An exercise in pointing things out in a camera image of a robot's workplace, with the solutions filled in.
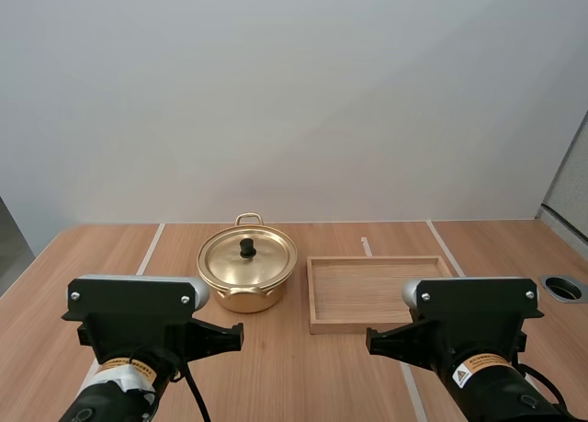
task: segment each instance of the warning label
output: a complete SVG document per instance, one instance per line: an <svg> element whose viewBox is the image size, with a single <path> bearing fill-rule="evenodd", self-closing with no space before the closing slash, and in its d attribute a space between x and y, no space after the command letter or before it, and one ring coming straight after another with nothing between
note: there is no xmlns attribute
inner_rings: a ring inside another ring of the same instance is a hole
<svg viewBox="0 0 588 422"><path fill-rule="evenodd" d="M496 365L512 368L511 364L509 364L505 358L493 355L492 353L482 353L480 355L472 356L462 364L459 364L452 377L458 387L463 388L469 378L475 373Z"/></svg>
<svg viewBox="0 0 588 422"><path fill-rule="evenodd" d="M121 365L127 365L128 363L129 358L114 358L111 360L107 360L104 364L98 367L96 373L114 369L115 367L120 367ZM141 376L143 376L147 381L150 382L151 385L153 385L153 383L155 382L155 378L157 377L157 374L155 373L154 369L149 367L147 364L135 359L132 361L132 366L135 368L136 371L138 371L141 374Z"/></svg>

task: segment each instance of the gold pot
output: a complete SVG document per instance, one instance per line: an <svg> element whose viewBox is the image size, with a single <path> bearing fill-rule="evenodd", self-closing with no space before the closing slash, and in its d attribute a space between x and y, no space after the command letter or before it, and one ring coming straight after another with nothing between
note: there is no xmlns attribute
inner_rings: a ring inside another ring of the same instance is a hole
<svg viewBox="0 0 588 422"><path fill-rule="evenodd" d="M254 217L258 224L241 224ZM257 213L237 217L234 227L213 235L198 254L198 271L223 307L250 314L278 302L286 291L298 251L278 229L267 227Z"/></svg>

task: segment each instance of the white wall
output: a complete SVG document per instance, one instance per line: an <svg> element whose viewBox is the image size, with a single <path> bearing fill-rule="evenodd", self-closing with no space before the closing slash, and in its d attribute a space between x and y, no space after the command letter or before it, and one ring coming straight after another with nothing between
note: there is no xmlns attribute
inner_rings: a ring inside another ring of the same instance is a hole
<svg viewBox="0 0 588 422"><path fill-rule="evenodd" d="M584 0L0 0L0 194L76 222L531 217Z"/></svg>

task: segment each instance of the tabletop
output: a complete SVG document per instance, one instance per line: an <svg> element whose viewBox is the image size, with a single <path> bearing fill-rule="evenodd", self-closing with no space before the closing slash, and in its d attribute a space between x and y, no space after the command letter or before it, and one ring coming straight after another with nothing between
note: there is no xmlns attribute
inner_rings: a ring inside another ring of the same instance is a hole
<svg viewBox="0 0 588 422"><path fill-rule="evenodd" d="M82 225L59 234L0 299L0 420L58 420L78 393L94 356L79 346L77 323L61 320L72 279L196 277L198 250L225 227ZM214 301L195 313L215 325L244 323L241 352L190 364L213 421L465 420L431 371L369 356L362 335L310 334L307 257L439 255L454 276L537 281L565 274L588 282L588 262L535 220L274 227L299 249L283 300L258 314L235 314ZM575 416L587 418L588 304L564 304L543 292L539 310L546 316L524 326L523 361L560 388ZM184 382L169 385L155 420L201 420Z"/></svg>

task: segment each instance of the cable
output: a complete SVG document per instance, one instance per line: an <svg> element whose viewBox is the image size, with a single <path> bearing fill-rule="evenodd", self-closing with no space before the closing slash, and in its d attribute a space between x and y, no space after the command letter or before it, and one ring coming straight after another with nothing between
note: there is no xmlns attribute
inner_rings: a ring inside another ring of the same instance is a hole
<svg viewBox="0 0 588 422"><path fill-rule="evenodd" d="M186 377L186 382L188 387L190 387L190 391L194 395L196 402L198 403L198 408L200 409L200 413L202 414L202 419L204 422L210 422L209 410L206 408L206 404L204 404L204 399L202 399L202 394L198 390L196 383L194 382L194 378L192 377L192 373L190 372L190 368L187 364L184 364L183 374Z"/></svg>
<svg viewBox="0 0 588 422"><path fill-rule="evenodd" d="M190 371L190 368L188 367L187 362L180 360L180 358L175 353L173 353L169 350L166 350L164 348L158 348L157 346L154 346L153 344L142 344L142 345L138 346L137 348L135 348L130 353L129 364L132 364L132 361L133 361L135 355L141 351L148 351L155 356L158 356L162 359L167 360L168 362L170 362L174 366L176 372L179 372L179 376L172 378L170 382L179 382L182 379L186 378L187 385L188 385L188 387L190 387L190 391L194 395L194 399L196 399L196 402L198 404L198 408L200 410L200 413L202 414L202 419L204 420L204 422L211 422L209 410L206 408L206 404L204 403L204 399L202 398L202 394L200 394L200 390L196 386L196 382L194 381L194 378L192 377L192 372ZM153 402L152 414L155 414L158 406L159 406L159 400L155 399L155 401Z"/></svg>
<svg viewBox="0 0 588 422"><path fill-rule="evenodd" d="M566 405L566 401L563 399L563 396L561 395L560 390L558 390L558 387L556 387L553 384L553 382L551 382L548 378L543 376L537 370L529 367L528 365L518 364L518 367L522 373L526 373L529 376L533 376L535 379L537 379L539 382L541 382L543 385L545 385L546 388L551 392L551 394L553 394L555 396L555 398L558 400L558 404L560 404L560 407L568 409L568 406Z"/></svg>

